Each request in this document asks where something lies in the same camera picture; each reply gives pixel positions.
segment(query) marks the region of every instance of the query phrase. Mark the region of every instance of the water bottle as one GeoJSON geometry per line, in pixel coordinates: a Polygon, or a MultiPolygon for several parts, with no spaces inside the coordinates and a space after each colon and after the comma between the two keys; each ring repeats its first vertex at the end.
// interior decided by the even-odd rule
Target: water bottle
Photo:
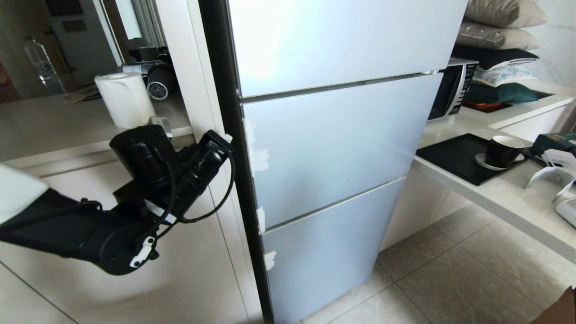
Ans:
{"type": "Polygon", "coordinates": [[[40,80],[55,77],[56,71],[54,71],[54,67],[52,62],[50,62],[48,54],[46,54],[44,46],[38,44],[32,36],[26,36],[25,40],[26,45],[24,46],[24,50],[26,51],[26,54],[28,54],[30,62],[32,62],[38,70],[38,77],[40,80]]]}

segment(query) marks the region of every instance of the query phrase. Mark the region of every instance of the black mug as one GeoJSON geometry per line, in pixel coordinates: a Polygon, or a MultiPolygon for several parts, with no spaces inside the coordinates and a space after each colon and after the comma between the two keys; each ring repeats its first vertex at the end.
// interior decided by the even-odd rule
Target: black mug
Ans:
{"type": "Polygon", "coordinates": [[[520,155],[524,143],[508,136],[494,136],[486,150],[486,164],[507,168],[520,155]]]}

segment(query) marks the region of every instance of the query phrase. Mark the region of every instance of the refrigerator drawer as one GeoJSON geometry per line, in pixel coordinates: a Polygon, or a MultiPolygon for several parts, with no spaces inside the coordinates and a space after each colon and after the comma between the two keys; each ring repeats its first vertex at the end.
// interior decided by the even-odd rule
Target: refrigerator drawer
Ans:
{"type": "Polygon", "coordinates": [[[228,0],[242,97],[446,67],[466,0],[228,0]]]}
{"type": "Polygon", "coordinates": [[[264,233],[274,322],[293,324],[370,276],[405,178],[264,233]]]}
{"type": "Polygon", "coordinates": [[[244,104],[265,227],[408,173],[441,79],[422,74],[244,104]]]}

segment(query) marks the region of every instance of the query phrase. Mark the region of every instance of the white refrigerator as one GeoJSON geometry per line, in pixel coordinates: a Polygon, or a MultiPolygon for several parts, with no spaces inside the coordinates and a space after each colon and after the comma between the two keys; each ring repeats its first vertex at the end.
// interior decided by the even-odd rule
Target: white refrigerator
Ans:
{"type": "Polygon", "coordinates": [[[466,0],[200,0],[265,319],[364,282],[466,0]]]}

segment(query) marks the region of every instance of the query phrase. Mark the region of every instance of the microwave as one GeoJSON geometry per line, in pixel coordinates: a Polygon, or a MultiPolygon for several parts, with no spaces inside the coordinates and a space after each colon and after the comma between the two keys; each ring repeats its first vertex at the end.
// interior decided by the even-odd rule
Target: microwave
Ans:
{"type": "Polygon", "coordinates": [[[478,61],[450,58],[447,67],[438,71],[444,75],[428,120],[444,118],[459,112],[477,66],[478,61]]]}

